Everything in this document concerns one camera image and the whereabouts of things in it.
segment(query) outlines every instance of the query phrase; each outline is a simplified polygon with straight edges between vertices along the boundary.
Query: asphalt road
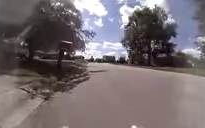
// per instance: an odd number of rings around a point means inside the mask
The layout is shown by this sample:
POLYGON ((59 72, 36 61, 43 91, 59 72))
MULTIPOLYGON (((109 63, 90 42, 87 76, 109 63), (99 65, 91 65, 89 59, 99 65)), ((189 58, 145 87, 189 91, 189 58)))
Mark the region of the asphalt road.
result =
POLYGON ((205 78, 110 64, 89 70, 88 81, 17 128, 205 128, 205 78))

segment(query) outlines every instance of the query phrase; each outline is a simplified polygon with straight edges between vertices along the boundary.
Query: road marking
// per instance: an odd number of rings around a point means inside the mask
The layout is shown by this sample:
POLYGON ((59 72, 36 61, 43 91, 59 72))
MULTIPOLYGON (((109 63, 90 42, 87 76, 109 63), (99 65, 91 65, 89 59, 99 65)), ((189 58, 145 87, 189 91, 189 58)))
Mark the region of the road marking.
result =
POLYGON ((139 127, 137 127, 136 125, 132 125, 131 128, 144 128, 144 127, 143 127, 143 126, 139 126, 139 127))
POLYGON ((61 128, 69 128, 69 126, 62 126, 61 128))

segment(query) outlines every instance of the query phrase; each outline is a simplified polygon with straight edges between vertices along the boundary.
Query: blue sky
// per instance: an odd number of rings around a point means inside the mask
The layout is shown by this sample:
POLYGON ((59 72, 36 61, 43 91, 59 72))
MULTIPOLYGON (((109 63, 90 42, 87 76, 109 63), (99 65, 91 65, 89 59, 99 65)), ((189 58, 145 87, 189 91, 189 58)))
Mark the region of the blue sky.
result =
POLYGON ((97 33, 87 46, 86 57, 125 56, 120 40, 128 16, 142 5, 154 7, 155 4, 163 7, 170 20, 178 23, 178 37, 173 39, 177 48, 189 54, 198 53, 194 45, 199 33, 198 23, 192 19, 196 8, 191 0, 75 0, 74 3, 82 12, 84 28, 97 33))

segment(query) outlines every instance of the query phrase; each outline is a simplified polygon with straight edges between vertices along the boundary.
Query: sidewalk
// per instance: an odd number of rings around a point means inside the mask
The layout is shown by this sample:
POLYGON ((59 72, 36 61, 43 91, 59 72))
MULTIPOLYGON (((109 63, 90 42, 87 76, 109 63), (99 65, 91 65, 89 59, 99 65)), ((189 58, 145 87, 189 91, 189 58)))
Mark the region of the sidewalk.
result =
POLYGON ((0 75, 0 128, 15 128, 41 103, 18 89, 19 78, 0 75))

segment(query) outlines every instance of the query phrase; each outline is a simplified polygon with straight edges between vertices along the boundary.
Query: leafy tree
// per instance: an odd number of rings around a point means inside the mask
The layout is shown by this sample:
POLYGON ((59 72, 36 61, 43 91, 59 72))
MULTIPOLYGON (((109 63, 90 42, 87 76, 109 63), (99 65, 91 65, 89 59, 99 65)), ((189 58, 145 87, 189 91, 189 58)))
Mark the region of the leafy tree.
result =
POLYGON ((174 45, 169 40, 176 37, 176 27, 175 23, 168 22, 164 9, 158 6, 153 9, 144 7, 135 10, 129 17, 121 42, 129 51, 130 59, 138 58, 137 56, 142 58, 146 54, 147 64, 151 65, 152 56, 164 50, 166 54, 173 51, 174 45))
POLYGON ((62 41, 72 42, 62 45, 68 53, 83 51, 86 39, 95 36, 95 32, 82 30, 81 13, 71 1, 50 4, 42 1, 30 19, 33 29, 26 36, 26 42, 31 58, 36 50, 56 51, 62 41))
POLYGON ((103 56, 103 60, 104 62, 107 62, 107 63, 115 63, 115 56, 103 56))
POLYGON ((126 63, 126 59, 125 59, 125 57, 119 57, 119 59, 118 59, 118 63, 120 63, 120 64, 124 64, 124 63, 126 63))

